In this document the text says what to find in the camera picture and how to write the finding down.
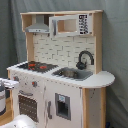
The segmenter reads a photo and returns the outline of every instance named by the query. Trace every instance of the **oven window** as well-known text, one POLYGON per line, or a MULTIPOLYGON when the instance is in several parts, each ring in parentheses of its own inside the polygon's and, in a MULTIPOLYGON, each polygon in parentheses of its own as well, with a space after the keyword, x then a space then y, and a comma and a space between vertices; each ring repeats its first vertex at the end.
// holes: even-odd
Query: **oven window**
POLYGON ((37 102, 33 99, 19 95, 20 114, 29 116, 33 121, 38 122, 37 102))

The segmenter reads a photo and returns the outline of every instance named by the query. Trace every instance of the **floor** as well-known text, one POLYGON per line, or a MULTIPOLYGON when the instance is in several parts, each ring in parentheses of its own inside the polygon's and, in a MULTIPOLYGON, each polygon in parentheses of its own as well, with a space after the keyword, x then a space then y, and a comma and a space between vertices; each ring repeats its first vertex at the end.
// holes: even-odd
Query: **floor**
POLYGON ((6 113, 0 116, 0 126, 12 121, 11 101, 10 98, 6 100, 6 113))

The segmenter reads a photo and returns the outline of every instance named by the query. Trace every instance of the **toy sink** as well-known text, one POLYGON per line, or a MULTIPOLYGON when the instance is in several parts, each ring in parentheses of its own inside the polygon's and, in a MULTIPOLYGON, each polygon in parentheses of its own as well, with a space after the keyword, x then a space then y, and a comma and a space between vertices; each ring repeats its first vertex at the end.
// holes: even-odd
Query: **toy sink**
POLYGON ((74 79, 82 81, 93 75, 91 71, 79 70, 74 68, 61 68, 60 70, 55 71, 52 75, 63 77, 67 79, 74 79))

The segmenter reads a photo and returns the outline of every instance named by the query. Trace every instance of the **white tile backsplash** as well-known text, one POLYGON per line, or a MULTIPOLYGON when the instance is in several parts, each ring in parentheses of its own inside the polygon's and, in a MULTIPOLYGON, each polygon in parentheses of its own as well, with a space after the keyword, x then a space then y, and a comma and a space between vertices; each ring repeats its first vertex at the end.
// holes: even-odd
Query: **white tile backsplash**
MULTIPOLYGON (((62 37, 50 39, 48 34, 33 36, 35 61, 53 63, 76 68, 79 53, 88 50, 93 55, 95 37, 62 37)), ((87 61, 87 69, 94 70, 94 65, 88 55, 82 56, 82 62, 87 61)))

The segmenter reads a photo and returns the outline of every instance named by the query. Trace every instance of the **cabinet handle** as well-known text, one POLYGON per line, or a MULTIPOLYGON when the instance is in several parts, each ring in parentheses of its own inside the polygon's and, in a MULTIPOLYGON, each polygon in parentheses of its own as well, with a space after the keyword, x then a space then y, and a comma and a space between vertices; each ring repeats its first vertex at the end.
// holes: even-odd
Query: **cabinet handle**
POLYGON ((50 107, 51 107, 51 101, 48 102, 47 112, 48 112, 48 118, 52 119, 52 115, 50 114, 50 107))
POLYGON ((52 23, 53 23, 53 28, 54 28, 54 36, 56 35, 56 24, 57 24, 57 21, 56 20, 52 20, 52 23))
POLYGON ((26 93, 26 92, 24 92, 22 90, 20 90, 19 93, 21 93, 22 95, 25 95, 25 96, 33 96, 32 93, 26 93))

